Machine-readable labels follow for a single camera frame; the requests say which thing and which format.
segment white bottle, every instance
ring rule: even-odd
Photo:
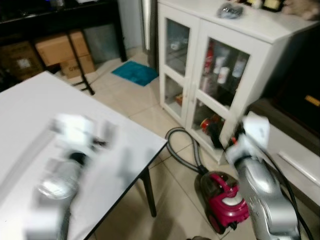
[[[221,67],[217,83],[221,85],[225,84],[227,81],[229,72],[230,72],[230,69],[227,66]]]
[[[214,74],[219,74],[222,66],[225,64],[225,62],[229,56],[229,53],[230,53],[230,49],[224,48],[224,47],[221,49],[221,55],[217,56],[215,59],[215,64],[214,64],[214,69],[213,69]]]

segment vacuum wheel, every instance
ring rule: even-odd
[[[214,231],[217,234],[221,234],[221,235],[224,234],[226,231],[226,228],[221,224],[221,222],[219,222],[217,217],[210,210],[206,210],[205,214],[209,223],[213,227]]]

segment vacuum hose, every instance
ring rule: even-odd
[[[196,166],[187,162],[186,160],[182,159],[173,150],[173,148],[171,146],[171,137],[172,137],[172,134],[174,134],[176,132],[185,133],[191,138],[192,146],[193,146],[193,155],[194,155]],[[198,145],[197,141],[183,127],[174,127],[172,129],[170,129],[166,133],[165,139],[167,139],[166,148],[168,149],[169,153],[173,156],[173,158],[176,159],[179,163],[181,163],[182,165],[186,166],[187,168],[189,168],[199,174],[202,174],[202,175],[208,172],[208,170],[201,163],[201,159],[200,159],[200,155],[199,155],[199,145]]]

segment blurry robot arm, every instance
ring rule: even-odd
[[[269,121],[246,117],[243,127],[245,133],[226,150],[226,158],[238,173],[239,189],[249,208],[255,237],[258,240],[299,240],[295,209],[283,196],[278,180],[267,169],[260,151],[251,141],[253,138],[260,147],[267,148]]]
[[[96,157],[94,123],[80,115],[60,114],[53,130],[62,148],[57,166],[47,172],[33,194],[34,205],[27,219],[27,240],[66,240],[70,207],[78,192],[78,182],[88,160]]]

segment table leg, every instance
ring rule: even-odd
[[[72,39],[71,39],[71,37],[70,37],[69,32],[66,33],[66,36],[68,37],[68,41],[69,41],[69,43],[70,43],[70,46],[71,46],[71,49],[72,49],[72,52],[73,52],[73,55],[74,55],[76,64],[79,66],[79,70],[80,70],[80,73],[81,73],[82,82],[79,82],[78,84],[84,83],[84,84],[85,84],[85,88],[84,88],[84,89],[81,89],[81,90],[82,90],[82,91],[88,90],[91,95],[94,95],[94,94],[95,94],[95,91],[91,88],[90,84],[88,83],[88,80],[87,80],[87,78],[86,78],[86,76],[85,76],[85,72],[84,72],[84,70],[83,70],[83,68],[82,68],[82,66],[81,66],[80,60],[79,60],[79,58],[78,58],[78,54],[77,54],[77,52],[76,52],[74,43],[72,42]]]
[[[121,61],[125,62],[128,60],[128,58],[127,58],[126,48],[124,44],[124,36],[122,33],[122,27],[121,27],[120,15],[119,15],[119,6],[117,6],[117,11],[114,11],[113,14],[114,14],[113,24],[114,24],[114,30],[115,30],[115,37],[119,46]]]
[[[143,181],[144,184],[144,189],[146,193],[146,198],[148,200],[150,212],[152,217],[157,216],[157,209],[156,209],[156,204],[155,204],[155,199],[154,199],[154,193],[152,191],[152,186],[151,186],[151,179],[150,179],[150,174],[149,174],[149,168],[146,167],[145,170],[143,170],[140,179]]]

